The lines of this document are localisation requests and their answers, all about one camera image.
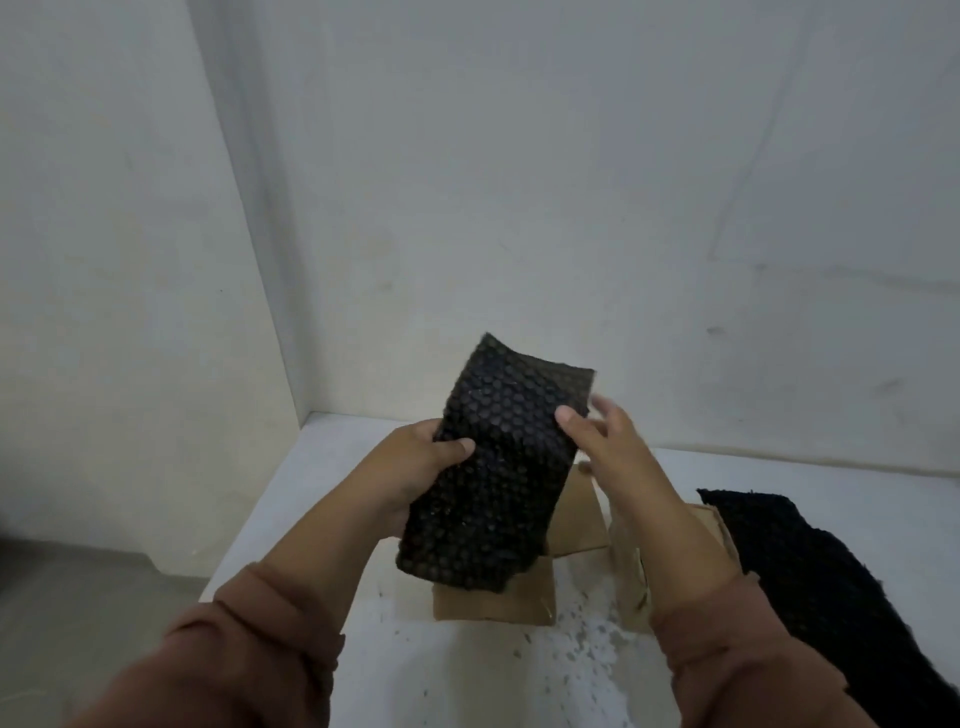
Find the cardboard box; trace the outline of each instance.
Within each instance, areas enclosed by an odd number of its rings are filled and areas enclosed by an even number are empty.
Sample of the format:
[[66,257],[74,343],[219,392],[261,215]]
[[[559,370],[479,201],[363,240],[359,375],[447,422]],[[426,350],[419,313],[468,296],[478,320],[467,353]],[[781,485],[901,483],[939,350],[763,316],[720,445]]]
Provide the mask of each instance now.
[[[720,518],[720,512],[709,505],[688,503],[687,507],[739,565],[739,554],[736,552],[730,531]],[[610,538],[613,582],[616,587],[620,626],[630,632],[649,634],[652,631],[650,616],[653,614],[654,603],[643,571],[643,558],[623,518],[615,508],[611,509]]]
[[574,467],[547,529],[547,555],[541,556],[525,573],[512,578],[503,594],[434,584],[433,617],[550,626],[557,617],[553,560],[609,545],[610,534],[593,489],[593,479]]
[[550,626],[557,617],[553,559],[541,556],[519,573],[503,594],[433,585],[433,619],[489,619],[513,624]]

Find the fingernail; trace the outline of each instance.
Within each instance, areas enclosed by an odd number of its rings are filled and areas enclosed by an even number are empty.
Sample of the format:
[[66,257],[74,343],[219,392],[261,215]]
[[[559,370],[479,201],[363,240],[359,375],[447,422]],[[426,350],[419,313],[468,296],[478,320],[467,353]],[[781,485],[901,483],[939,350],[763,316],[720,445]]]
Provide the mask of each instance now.
[[573,411],[573,407],[568,407],[565,404],[561,404],[557,407],[557,411],[554,412],[553,416],[557,418],[557,422],[561,425],[566,425],[570,421],[570,418],[573,417],[576,412]]

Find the brown sleeve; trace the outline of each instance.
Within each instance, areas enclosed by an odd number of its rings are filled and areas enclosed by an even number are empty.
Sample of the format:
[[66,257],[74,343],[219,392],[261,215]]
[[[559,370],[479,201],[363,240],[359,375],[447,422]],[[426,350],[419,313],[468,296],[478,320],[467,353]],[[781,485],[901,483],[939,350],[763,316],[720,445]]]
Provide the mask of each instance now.
[[187,610],[70,728],[321,726],[344,638],[306,591],[263,564]]
[[847,681],[787,633],[755,574],[655,619],[684,728],[875,726]]

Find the white floor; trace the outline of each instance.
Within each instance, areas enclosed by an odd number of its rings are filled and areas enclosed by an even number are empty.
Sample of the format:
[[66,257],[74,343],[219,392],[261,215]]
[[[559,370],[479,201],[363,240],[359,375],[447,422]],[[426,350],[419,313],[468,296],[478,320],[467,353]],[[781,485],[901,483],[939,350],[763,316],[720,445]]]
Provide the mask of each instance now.
[[0,725],[61,725],[203,586],[144,556],[0,542]]

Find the person's left hand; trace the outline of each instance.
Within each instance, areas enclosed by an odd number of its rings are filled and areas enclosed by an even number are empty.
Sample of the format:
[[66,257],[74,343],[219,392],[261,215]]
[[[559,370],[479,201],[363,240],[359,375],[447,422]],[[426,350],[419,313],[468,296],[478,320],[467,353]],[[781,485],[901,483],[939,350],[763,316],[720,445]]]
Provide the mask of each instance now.
[[402,536],[410,504],[426,493],[440,471],[473,455],[476,444],[466,437],[435,443],[439,425],[440,420],[424,420],[398,427],[341,484],[377,510],[382,536]]

